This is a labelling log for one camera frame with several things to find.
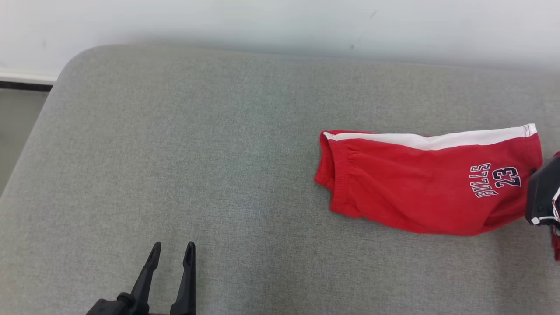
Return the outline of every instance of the white stripe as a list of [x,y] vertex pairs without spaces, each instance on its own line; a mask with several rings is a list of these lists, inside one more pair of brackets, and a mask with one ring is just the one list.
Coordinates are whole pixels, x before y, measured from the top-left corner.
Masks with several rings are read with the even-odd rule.
[[457,146],[492,145],[502,141],[524,138],[536,134],[535,124],[521,127],[448,133],[442,136],[423,137],[411,133],[354,133],[333,135],[323,132],[329,140],[364,139],[408,146],[419,150],[441,150]]
[[558,221],[558,218],[556,218],[555,216],[534,217],[534,218],[531,219],[531,221],[536,225],[537,223],[540,223],[541,220],[548,220],[548,219]]
[[558,187],[558,190],[554,194],[554,197],[552,197],[552,214],[556,217],[556,221],[560,222],[560,217],[558,217],[558,209],[556,208],[556,200],[558,200],[558,196],[560,196],[560,187]]

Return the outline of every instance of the red fabric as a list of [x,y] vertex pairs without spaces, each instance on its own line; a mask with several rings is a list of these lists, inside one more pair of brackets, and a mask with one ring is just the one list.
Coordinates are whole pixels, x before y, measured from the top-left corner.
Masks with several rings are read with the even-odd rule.
[[[328,140],[322,133],[320,145],[315,181],[332,192],[332,211],[416,233],[476,235],[521,218],[531,171],[543,162],[536,133],[439,150]],[[519,186],[508,184],[517,183],[511,168],[518,173]]]
[[556,231],[557,231],[556,226],[552,225],[550,227],[550,234],[552,236],[552,248],[554,249],[554,260],[560,261],[560,237],[556,234]]

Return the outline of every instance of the sofa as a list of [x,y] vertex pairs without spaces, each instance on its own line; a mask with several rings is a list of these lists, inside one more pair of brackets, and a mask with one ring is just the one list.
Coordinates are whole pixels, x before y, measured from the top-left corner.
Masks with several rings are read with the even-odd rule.
[[193,241],[201,315],[556,314],[547,228],[410,233],[331,212],[314,175],[326,129],[535,123],[551,157],[559,121],[554,73],[89,49],[60,74],[0,198],[0,312],[85,314],[130,292],[160,241],[150,312],[169,313]]

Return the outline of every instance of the red shorts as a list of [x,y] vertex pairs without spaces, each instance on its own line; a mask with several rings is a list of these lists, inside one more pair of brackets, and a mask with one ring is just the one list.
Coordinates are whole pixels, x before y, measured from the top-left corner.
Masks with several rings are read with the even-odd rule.
[[324,131],[315,181],[330,209],[416,233],[476,235],[525,213],[543,163],[534,124],[423,137]]

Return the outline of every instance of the baseboard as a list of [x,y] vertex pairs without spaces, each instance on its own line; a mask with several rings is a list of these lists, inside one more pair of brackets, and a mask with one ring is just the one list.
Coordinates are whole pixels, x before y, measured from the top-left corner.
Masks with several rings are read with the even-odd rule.
[[2,72],[0,71],[0,81],[22,83],[22,84],[37,84],[37,85],[50,85],[52,86],[56,81],[56,76],[44,75],[31,75],[27,73],[15,72]]
[[0,81],[0,89],[50,92],[52,85]]

